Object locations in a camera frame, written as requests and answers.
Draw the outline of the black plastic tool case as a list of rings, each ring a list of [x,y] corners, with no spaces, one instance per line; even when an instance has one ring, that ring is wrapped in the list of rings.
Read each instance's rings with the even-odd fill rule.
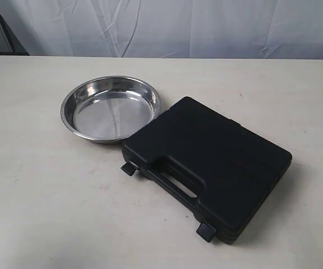
[[[188,208],[197,233],[234,243],[292,154],[188,96],[125,140],[122,170],[139,171]]]

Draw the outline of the round stainless steel pan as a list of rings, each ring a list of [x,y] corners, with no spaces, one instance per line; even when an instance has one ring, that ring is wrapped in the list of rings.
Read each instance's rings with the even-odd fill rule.
[[[130,76],[104,76],[74,88],[62,101],[61,120],[87,141],[119,143],[157,118],[159,93],[147,82]]]

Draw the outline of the white wrinkled backdrop curtain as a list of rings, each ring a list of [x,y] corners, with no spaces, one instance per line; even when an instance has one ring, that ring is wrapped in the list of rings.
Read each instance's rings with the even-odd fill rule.
[[[323,59],[323,1],[0,1],[30,55]]]

